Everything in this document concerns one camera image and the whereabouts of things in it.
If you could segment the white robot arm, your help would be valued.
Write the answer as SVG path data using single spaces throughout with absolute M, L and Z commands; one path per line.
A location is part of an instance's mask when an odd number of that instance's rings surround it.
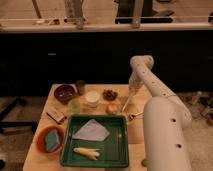
M 129 90 L 136 94 L 145 86 L 151 94 L 143 109 L 144 144 L 147 171 L 192 171 L 183 130 L 192 116 L 182 100 L 166 86 L 151 68 L 150 55 L 130 59 Z

